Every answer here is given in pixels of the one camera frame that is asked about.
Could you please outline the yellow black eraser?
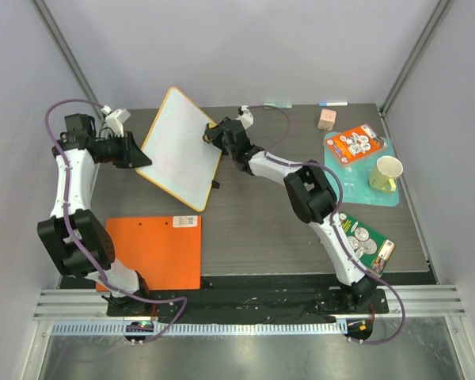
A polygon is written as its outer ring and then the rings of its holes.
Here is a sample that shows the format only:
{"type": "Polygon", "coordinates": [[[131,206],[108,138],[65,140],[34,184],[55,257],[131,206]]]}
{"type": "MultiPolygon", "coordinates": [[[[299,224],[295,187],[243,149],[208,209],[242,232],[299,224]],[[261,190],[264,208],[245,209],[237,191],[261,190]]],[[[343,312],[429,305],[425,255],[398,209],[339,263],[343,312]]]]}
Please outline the yellow black eraser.
{"type": "Polygon", "coordinates": [[[218,132],[217,126],[218,124],[215,122],[210,122],[205,125],[203,132],[204,142],[212,144],[212,141],[215,139],[215,134],[218,132]]]}

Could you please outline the yellow framed whiteboard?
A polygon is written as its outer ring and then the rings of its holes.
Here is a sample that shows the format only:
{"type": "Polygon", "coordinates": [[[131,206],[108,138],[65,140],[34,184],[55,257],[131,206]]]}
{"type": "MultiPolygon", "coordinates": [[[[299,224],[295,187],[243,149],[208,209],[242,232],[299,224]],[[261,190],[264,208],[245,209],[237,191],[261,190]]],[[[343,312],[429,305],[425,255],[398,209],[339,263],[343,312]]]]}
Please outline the yellow framed whiteboard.
{"type": "Polygon", "coordinates": [[[212,122],[177,87],[169,88],[142,144],[152,164],[136,172],[194,211],[204,211],[222,154],[203,141],[212,122]]]}

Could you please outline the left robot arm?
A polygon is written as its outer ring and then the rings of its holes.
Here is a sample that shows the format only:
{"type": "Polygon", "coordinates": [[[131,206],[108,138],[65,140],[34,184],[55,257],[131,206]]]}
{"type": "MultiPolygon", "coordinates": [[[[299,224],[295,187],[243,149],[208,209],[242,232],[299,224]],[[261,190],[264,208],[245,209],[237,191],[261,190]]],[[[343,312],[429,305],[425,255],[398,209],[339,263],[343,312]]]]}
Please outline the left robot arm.
{"type": "Polygon", "coordinates": [[[114,312],[145,315],[153,305],[146,280],[116,258],[90,203],[99,164],[136,169],[151,160],[129,131],[100,137],[94,117],[81,113],[66,116],[65,124],[52,149],[59,168],[55,205],[49,219],[38,223],[37,234],[62,276],[89,279],[109,290],[106,301],[114,312]]]}

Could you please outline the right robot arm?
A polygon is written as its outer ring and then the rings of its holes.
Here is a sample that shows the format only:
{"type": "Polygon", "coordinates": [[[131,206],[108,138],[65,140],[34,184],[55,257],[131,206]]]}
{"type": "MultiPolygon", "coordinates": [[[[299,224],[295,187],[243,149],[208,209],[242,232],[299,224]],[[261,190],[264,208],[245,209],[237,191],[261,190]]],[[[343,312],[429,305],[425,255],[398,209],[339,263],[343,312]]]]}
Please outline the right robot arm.
{"type": "Polygon", "coordinates": [[[288,161],[251,143],[240,119],[209,123],[203,140],[230,156],[240,171],[285,188],[294,214],[314,231],[329,255],[344,308],[358,313],[367,307],[377,280],[362,266],[345,235],[337,198],[342,192],[333,189],[325,175],[327,171],[315,161],[288,161]]]}

